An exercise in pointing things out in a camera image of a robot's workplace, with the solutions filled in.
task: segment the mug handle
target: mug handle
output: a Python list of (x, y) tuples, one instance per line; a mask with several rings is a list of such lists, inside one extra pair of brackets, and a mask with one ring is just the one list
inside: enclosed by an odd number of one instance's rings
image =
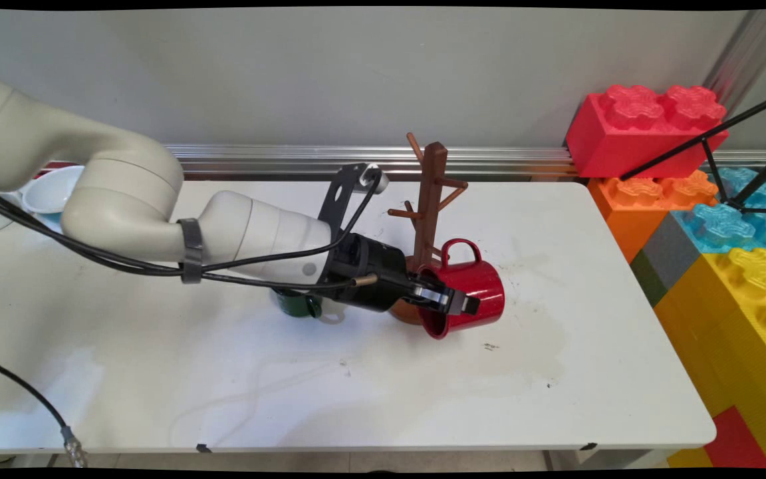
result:
[(466, 243), (466, 245), (471, 246), (471, 252), (475, 254), (475, 263), (480, 263), (480, 261), (483, 261), (483, 258), (481, 258), (481, 251), (471, 241), (465, 238), (455, 238), (455, 239), (449, 239), (448, 241), (445, 241), (445, 244), (442, 245), (442, 267), (447, 267), (447, 259), (449, 258), (449, 254), (447, 254), (447, 250), (453, 246), (456, 245), (456, 243)]
[(320, 318), (321, 317), (321, 305), (315, 301), (314, 297), (307, 296), (307, 309), (309, 310), (309, 315), (313, 318)]

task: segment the gray lego brick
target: gray lego brick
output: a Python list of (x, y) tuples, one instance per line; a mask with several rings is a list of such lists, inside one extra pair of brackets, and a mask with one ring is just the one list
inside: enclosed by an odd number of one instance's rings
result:
[(648, 263), (669, 291), (700, 256), (699, 249), (684, 233), (682, 225), (673, 215), (664, 216), (664, 221), (654, 230), (644, 249)]
[(646, 253), (644, 251), (639, 252), (634, 257), (632, 263), (630, 263), (630, 267), (632, 267), (632, 273), (634, 273), (635, 278), (638, 279), (640, 288), (644, 290), (644, 295), (646, 295), (646, 299), (650, 302), (650, 306), (655, 307), (666, 294), (666, 288), (660, 282), (660, 278), (654, 273)]

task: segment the white bowl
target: white bowl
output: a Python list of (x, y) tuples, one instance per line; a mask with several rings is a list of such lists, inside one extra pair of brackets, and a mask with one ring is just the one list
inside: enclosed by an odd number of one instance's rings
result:
[(83, 170), (84, 166), (67, 166), (37, 178), (25, 188), (22, 206), (40, 215), (63, 212)]

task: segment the floor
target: floor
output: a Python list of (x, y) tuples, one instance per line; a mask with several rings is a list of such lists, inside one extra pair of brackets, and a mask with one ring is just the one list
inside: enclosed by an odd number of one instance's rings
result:
[[(70, 467), (64, 455), (52, 467)], [(263, 472), (495, 472), (547, 470), (541, 451), (504, 452), (247, 452), (246, 454), (91, 454), (91, 467)], [(0, 468), (45, 467), (25, 457)], [(666, 462), (654, 467), (669, 467)]]

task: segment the yellow lego brick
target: yellow lego brick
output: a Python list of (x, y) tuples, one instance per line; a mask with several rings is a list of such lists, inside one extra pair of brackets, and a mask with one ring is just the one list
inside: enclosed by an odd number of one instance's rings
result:
[(671, 455), (666, 462), (670, 467), (712, 467), (705, 448), (681, 449)]
[(694, 337), (715, 327), (740, 306), (705, 255), (696, 258), (669, 290)]
[(742, 305), (766, 305), (766, 249), (732, 249), (725, 255), (702, 255)]
[(766, 455), (766, 309), (734, 313), (700, 339), (729, 399)]
[(654, 307), (654, 313), (658, 316), (666, 336), (672, 343), (672, 348), (675, 349), (684, 370), (687, 371), (711, 417), (735, 405), (726, 395), (717, 373), (714, 372), (708, 357), (702, 351), (702, 346), (691, 333), (689, 321), (681, 315), (672, 300), (672, 291), (668, 291)]
[(766, 249), (702, 254), (670, 291), (699, 339), (742, 307), (766, 307)]

